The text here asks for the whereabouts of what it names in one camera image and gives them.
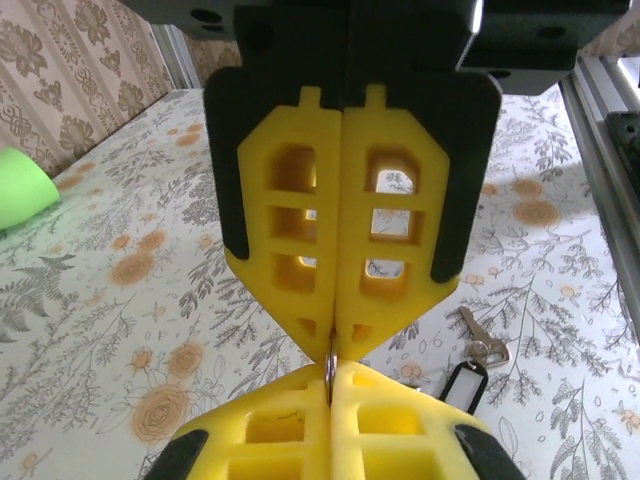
screw hole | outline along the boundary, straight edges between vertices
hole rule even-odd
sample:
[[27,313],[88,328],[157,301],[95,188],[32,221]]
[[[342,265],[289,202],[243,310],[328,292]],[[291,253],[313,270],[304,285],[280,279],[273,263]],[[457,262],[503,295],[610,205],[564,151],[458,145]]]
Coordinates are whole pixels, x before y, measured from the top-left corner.
[[247,34],[247,44],[254,53],[263,53],[273,44],[273,27],[267,22],[254,22]]
[[222,25],[202,25],[202,28],[207,32],[222,32],[224,30]]
[[536,36],[544,40],[558,40],[562,38],[565,33],[567,33],[567,30],[563,27],[545,27],[538,29]]
[[191,10],[191,16],[204,23],[220,23],[222,21],[219,13],[213,10],[207,10],[206,8],[194,8]]
[[489,71],[489,75],[498,80],[500,78],[510,77],[511,72],[509,70],[491,70]]

beige wallpaper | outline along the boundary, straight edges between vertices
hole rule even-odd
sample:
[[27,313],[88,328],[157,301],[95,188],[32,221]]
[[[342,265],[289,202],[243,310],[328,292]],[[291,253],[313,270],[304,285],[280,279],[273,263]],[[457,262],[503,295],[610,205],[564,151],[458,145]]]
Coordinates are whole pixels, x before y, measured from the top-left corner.
[[640,55],[640,2],[582,49],[586,55]]
[[218,68],[240,65],[240,53],[235,42],[205,42],[188,35],[184,38],[202,86]]
[[51,176],[171,90],[149,25],[117,0],[0,0],[0,147]]

metal key ring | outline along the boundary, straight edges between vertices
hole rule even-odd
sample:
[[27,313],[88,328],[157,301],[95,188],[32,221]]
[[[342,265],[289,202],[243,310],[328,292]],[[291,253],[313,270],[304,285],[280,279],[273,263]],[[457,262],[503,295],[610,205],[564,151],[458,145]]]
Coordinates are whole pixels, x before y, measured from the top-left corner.
[[331,331],[329,337],[329,353],[324,362],[324,388],[327,393],[327,403],[331,405],[333,400],[333,382],[336,379],[336,371],[338,368],[338,352],[336,346],[336,331]]
[[[470,353],[470,349],[471,347],[480,347],[480,351],[482,352],[482,354],[484,355],[484,359],[485,362],[479,361],[475,356],[473,356]],[[487,346],[486,343],[481,342],[480,340],[474,340],[471,343],[468,343],[467,346],[464,349],[464,357],[466,359],[467,365],[469,366],[469,368],[471,368],[472,370],[475,370],[476,367],[475,365],[471,362],[471,360],[475,360],[480,364],[486,363],[487,358],[489,357],[489,347]]]

rectangular hole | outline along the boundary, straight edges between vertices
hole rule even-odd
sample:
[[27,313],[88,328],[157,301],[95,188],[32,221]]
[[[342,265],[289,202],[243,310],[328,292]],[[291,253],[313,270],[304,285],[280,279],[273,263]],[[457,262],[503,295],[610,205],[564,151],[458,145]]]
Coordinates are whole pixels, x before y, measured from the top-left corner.
[[413,181],[402,170],[380,170],[376,180],[376,192],[412,195]]
[[351,340],[354,342],[364,342],[371,335],[373,328],[369,325],[355,323],[351,332]]
[[313,293],[316,288],[316,268],[302,263],[302,257],[273,255],[274,282],[277,287],[300,293]]
[[270,207],[269,222],[271,236],[301,240],[303,242],[315,242],[315,219],[307,218],[307,212],[298,208]]
[[404,262],[397,260],[367,260],[367,275],[374,278],[398,278],[404,273]]
[[315,151],[309,145],[284,145],[268,164],[267,188],[313,193],[316,188]]
[[378,146],[369,152],[366,190],[377,193],[418,193],[419,162],[400,146]]
[[360,277],[363,295],[400,298],[406,294],[410,265],[395,260],[365,260]]
[[372,241],[417,244],[420,238],[423,212],[374,208],[371,215]]
[[233,458],[227,480],[302,480],[302,459],[273,456]]
[[422,421],[413,408],[402,405],[361,405],[358,409],[361,434],[424,435]]
[[429,450],[366,449],[362,452],[365,480],[389,478],[446,480],[437,457]]
[[299,318],[298,323],[302,327],[302,329],[309,335],[311,338],[315,338],[317,323],[313,320],[309,320],[307,318]]
[[298,257],[298,260],[305,266],[316,268],[318,266],[318,259],[313,257]]
[[304,440],[304,410],[269,410],[251,414],[245,443],[284,443]]

keychain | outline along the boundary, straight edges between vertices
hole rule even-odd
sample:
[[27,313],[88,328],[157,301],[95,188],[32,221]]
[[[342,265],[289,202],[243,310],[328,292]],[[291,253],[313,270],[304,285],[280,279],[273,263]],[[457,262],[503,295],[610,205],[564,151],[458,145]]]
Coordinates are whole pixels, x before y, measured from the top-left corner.
[[[511,354],[506,343],[491,337],[476,322],[471,310],[461,307],[460,314],[471,329],[473,340],[464,349],[466,360],[454,368],[439,400],[473,415],[489,381],[487,368],[505,365]],[[407,386],[421,391],[417,385]]]

